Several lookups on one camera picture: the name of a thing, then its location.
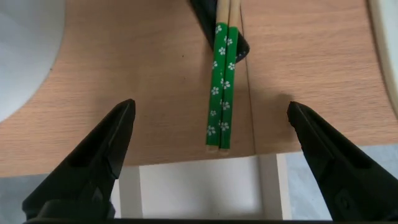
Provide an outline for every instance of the chopstick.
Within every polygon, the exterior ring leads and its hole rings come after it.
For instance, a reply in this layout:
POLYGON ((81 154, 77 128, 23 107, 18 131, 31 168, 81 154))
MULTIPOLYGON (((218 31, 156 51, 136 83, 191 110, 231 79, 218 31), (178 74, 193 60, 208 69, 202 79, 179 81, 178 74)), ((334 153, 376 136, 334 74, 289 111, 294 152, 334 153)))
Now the chopstick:
POLYGON ((220 146, 221 136, 221 101, 223 99, 223 83, 226 61, 226 45, 228 33, 230 0, 218 0, 215 43, 213 52, 213 70, 211 72, 211 90, 208 110, 208 126, 206 135, 207 150, 215 152, 220 146))
POLYGON ((232 109, 234 98, 234 76, 236 62, 236 46, 238 42, 238 25, 241 9, 240 0, 231 0, 228 21, 228 39, 226 48, 226 65, 223 82, 223 101, 221 117, 220 151, 228 152, 231 147, 232 109))

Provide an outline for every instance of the white plate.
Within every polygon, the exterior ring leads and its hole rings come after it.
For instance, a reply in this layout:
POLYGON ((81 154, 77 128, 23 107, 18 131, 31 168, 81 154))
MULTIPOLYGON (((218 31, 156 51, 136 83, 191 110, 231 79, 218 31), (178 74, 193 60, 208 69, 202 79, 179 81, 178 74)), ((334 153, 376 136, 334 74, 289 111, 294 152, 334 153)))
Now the white plate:
POLYGON ((55 61, 64 0, 0 0, 0 121, 39 89, 55 61))

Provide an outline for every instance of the light wood surface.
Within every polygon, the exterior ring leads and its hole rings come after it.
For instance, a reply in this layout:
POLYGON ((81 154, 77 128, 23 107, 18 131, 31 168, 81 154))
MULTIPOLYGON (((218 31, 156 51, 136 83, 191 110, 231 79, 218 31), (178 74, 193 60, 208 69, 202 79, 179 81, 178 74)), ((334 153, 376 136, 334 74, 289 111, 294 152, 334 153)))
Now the light wood surface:
POLYGON ((362 0, 242 1, 256 152, 300 150, 290 100, 355 144, 398 142, 362 0))
MULTIPOLYGON (((241 9, 251 53, 248 73, 245 61, 236 67, 228 157, 298 151, 289 100, 358 145, 398 142, 364 1, 245 0, 241 9)), ((67 1, 52 72, 0 123, 0 176, 50 172, 126 98, 137 114, 125 164, 222 157, 205 149, 211 60, 186 1, 67 1)))
MULTIPOLYGON (((212 52, 187 1, 67 1, 58 59, 21 110, 0 123, 0 176, 50 172, 127 98, 136 120, 125 164, 206 153, 212 52)), ((254 154, 245 61, 236 67, 228 157, 254 154)))

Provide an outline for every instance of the white flower pattern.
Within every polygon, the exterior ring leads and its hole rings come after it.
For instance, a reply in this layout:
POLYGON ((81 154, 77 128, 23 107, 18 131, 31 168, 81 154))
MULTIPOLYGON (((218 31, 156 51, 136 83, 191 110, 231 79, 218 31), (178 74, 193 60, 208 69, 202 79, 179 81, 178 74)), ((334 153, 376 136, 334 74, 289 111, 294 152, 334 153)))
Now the white flower pattern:
POLYGON ((227 110, 228 108, 231 107, 228 102, 223 102, 222 105, 223 105, 223 110, 227 110))
POLYGON ((218 49, 218 52, 220 53, 220 55, 224 55, 225 54, 225 48, 221 47, 220 49, 218 49))
POLYGON ((216 27, 216 34, 218 34, 218 32, 221 31, 221 30, 223 30, 223 29, 221 28, 220 25, 218 25, 218 26, 216 27))
POLYGON ((207 134, 211 136, 212 134, 216 134, 216 129, 211 127, 210 125, 207 127, 207 134))
POLYGON ((228 68, 230 70, 234 70, 235 69, 235 64, 233 64, 232 62, 229 63, 228 68))
POLYGON ((228 122, 221 122, 221 130, 225 131, 229 129, 228 122))
POLYGON ((231 87, 231 84, 229 84, 229 81, 225 81, 224 83, 224 90, 226 90, 228 87, 231 87))
POLYGON ((218 87, 213 87, 213 89, 211 89, 211 94, 212 95, 217 95, 218 94, 218 87))

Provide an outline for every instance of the black chopstick rest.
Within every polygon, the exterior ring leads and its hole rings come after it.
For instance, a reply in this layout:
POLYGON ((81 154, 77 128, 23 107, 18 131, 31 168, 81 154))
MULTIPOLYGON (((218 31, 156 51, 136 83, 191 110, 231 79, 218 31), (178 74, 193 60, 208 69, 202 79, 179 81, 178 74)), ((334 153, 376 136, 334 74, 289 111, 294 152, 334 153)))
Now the black chopstick rest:
MULTIPOLYGON (((217 0, 190 0, 190 4, 195 11, 211 49, 214 50, 217 0)), ((249 53, 249 50, 250 46, 248 42, 239 32, 238 46, 236 49, 236 63, 244 59, 249 53)))

